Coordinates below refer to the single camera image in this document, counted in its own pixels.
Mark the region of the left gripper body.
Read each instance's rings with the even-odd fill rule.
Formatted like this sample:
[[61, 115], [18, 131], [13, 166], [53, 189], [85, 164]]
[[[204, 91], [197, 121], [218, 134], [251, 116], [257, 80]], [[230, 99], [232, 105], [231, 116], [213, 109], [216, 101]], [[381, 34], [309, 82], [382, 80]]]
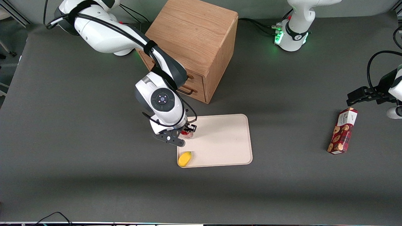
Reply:
[[383, 102], [401, 101], [401, 67], [384, 75], [377, 86], [377, 91], [382, 96]]

